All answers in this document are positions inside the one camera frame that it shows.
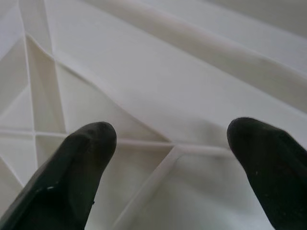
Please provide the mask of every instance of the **white plastic structure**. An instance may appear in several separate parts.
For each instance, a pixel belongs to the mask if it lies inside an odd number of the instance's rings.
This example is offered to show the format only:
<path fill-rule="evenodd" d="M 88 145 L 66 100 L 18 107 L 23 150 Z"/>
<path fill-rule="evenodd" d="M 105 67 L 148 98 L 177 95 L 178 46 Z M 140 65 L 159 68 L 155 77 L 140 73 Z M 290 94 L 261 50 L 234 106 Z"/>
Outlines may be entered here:
<path fill-rule="evenodd" d="M 251 116 L 307 147 L 306 21 L 303 0 L 1 0 L 0 215 L 107 121 L 87 230 L 272 230 L 226 129 Z"/>

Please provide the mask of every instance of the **white plastic surface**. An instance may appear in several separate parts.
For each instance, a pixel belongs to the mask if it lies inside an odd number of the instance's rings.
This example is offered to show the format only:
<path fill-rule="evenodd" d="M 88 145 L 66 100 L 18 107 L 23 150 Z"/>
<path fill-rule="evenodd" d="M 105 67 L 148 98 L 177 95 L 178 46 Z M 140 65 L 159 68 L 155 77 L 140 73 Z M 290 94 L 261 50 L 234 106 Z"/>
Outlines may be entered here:
<path fill-rule="evenodd" d="M 251 116 L 307 148 L 307 8 L 263 6 L 2 0 L 0 215 L 69 133 L 107 121 L 87 230 L 271 230 L 226 129 Z"/>

